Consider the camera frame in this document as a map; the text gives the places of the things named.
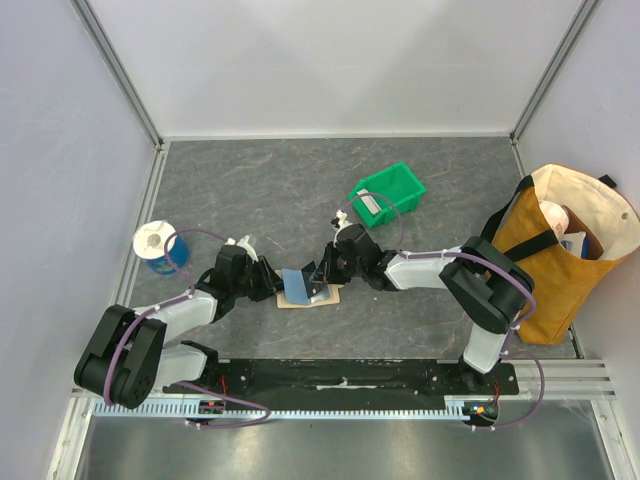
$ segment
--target black robot arm segment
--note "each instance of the black robot arm segment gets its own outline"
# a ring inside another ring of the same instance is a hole
[[[261,301],[283,289],[282,280],[264,257],[238,245],[223,245],[214,268],[202,275],[193,294],[160,303],[136,327],[117,360],[109,388],[111,400],[135,408],[154,387],[198,379],[212,356],[211,349],[193,342],[171,348],[163,345],[192,328],[218,321],[237,298]],[[113,305],[104,312],[76,366],[76,385],[103,394],[116,346],[137,316],[150,308],[153,310],[153,306]]]

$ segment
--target metal base plate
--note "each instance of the metal base plate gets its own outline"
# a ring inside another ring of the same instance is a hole
[[[207,366],[199,382],[221,392],[224,376],[233,397],[278,411],[444,410],[445,395],[493,395],[494,380],[502,395],[518,393],[515,371],[500,364],[486,384],[472,392],[459,378],[456,363],[437,360],[219,360]],[[179,386],[165,393],[192,394]],[[228,410],[245,407],[228,406]]]

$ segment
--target purple cable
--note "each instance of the purple cable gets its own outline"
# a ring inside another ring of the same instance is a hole
[[[505,360],[509,360],[513,357],[528,357],[531,360],[533,360],[536,364],[536,367],[538,367],[538,372],[540,372],[540,394],[538,395],[538,400],[536,401],[531,411],[522,418],[513,420],[511,422],[503,423],[501,425],[492,426],[492,427],[476,427],[475,428],[476,430],[481,430],[485,432],[494,432],[498,430],[505,430],[511,427],[517,427],[518,425],[521,425],[527,420],[529,420],[531,417],[533,417],[536,414],[538,410],[540,410],[540,407],[542,406],[542,400],[544,399],[544,390],[545,390],[544,371],[542,370],[542,364],[540,363],[540,360],[538,360],[538,358],[533,353],[525,350],[522,350],[520,352],[514,352],[510,355],[506,355],[503,358]]]
[[[102,389],[102,398],[104,398],[104,403],[106,403],[109,406],[113,405],[113,401],[111,400],[111,386],[113,383],[113,375],[115,374],[116,367],[118,365],[118,359],[122,355],[122,351],[124,350],[124,347],[127,345],[127,342],[129,342],[131,335],[133,335],[133,332],[136,330],[136,328],[138,328],[138,325],[140,325],[152,313],[155,313],[162,308],[167,308],[172,305],[177,305],[178,303],[188,300],[189,297],[193,295],[193,292],[196,289],[196,285],[193,277],[189,274],[189,272],[178,267],[178,265],[176,265],[176,263],[173,261],[173,259],[169,255],[169,250],[168,250],[169,242],[173,238],[175,238],[176,236],[182,233],[206,233],[207,235],[218,238],[225,243],[229,240],[229,237],[225,235],[222,235],[217,232],[213,232],[211,230],[206,230],[204,228],[185,228],[184,230],[178,230],[177,232],[173,232],[164,242],[164,256],[167,260],[167,263],[171,265],[173,269],[176,272],[178,272],[187,281],[187,283],[189,284],[189,291],[185,295],[172,298],[170,300],[166,300],[162,303],[159,303],[158,305],[154,305],[153,307],[148,308],[147,310],[142,312],[140,315],[138,315],[133,320],[133,322],[131,322],[129,327],[127,327],[124,334],[122,335],[122,338],[116,345],[116,349],[114,350],[113,356],[111,357],[111,362],[109,363],[109,368],[107,369],[107,376],[105,377],[105,380],[104,380],[104,387]]]
[[[230,397],[228,395],[223,395],[222,393],[215,393],[206,388],[200,387],[191,382],[178,382],[176,385],[180,385],[182,387],[190,388],[191,390],[195,390],[196,392],[205,393],[207,395],[211,395],[213,397],[217,397],[225,402],[237,403],[238,405],[244,405],[246,407],[257,408],[258,410],[262,410],[264,415],[260,418],[255,418],[253,420],[247,420],[244,422],[235,422],[235,423],[223,423],[220,425],[206,425],[200,424],[200,428],[207,430],[222,430],[225,428],[239,428],[239,427],[249,427],[251,425],[259,425],[261,423],[266,422],[271,416],[271,410],[269,410],[264,405],[260,405],[259,403],[253,403],[248,400],[241,400],[239,398]],[[197,426],[198,424],[195,422],[188,422],[191,426]]]

